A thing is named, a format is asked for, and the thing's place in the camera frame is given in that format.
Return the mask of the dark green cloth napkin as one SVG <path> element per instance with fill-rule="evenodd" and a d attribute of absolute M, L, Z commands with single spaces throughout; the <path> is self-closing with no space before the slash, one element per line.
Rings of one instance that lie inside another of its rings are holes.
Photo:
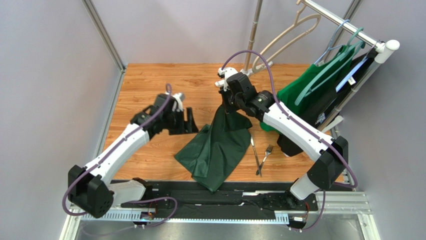
<path fill-rule="evenodd" d="M 251 121 L 238 112 L 217 108 L 206 124 L 174 158 L 191 177 L 210 192 L 216 192 L 246 154 L 251 142 Z"/>

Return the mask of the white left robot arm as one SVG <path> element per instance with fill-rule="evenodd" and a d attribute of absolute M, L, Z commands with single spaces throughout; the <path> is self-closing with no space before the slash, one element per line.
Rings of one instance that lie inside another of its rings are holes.
<path fill-rule="evenodd" d="M 68 188 L 63 200 L 70 201 L 84 213 L 95 218 L 105 215 L 111 207 L 140 201 L 149 189 L 141 178 L 112 183 L 118 170 L 141 147 L 163 130 L 169 135 L 198 133 L 192 108 L 184 108 L 182 92 L 161 93 L 152 105 L 136 113 L 121 135 L 99 156 L 68 172 Z"/>

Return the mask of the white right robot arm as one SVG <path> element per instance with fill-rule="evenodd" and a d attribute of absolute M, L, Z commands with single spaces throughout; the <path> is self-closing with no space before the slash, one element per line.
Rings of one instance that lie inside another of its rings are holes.
<path fill-rule="evenodd" d="M 257 91 L 248 76 L 233 68 L 219 70 L 215 83 L 228 113 L 238 110 L 258 119 L 301 148 L 314 164 L 289 188 L 292 198 L 305 200 L 318 189 L 328 190 L 348 167 L 349 144 L 346 139 L 331 136 L 312 127 L 292 113 L 275 94 Z"/>

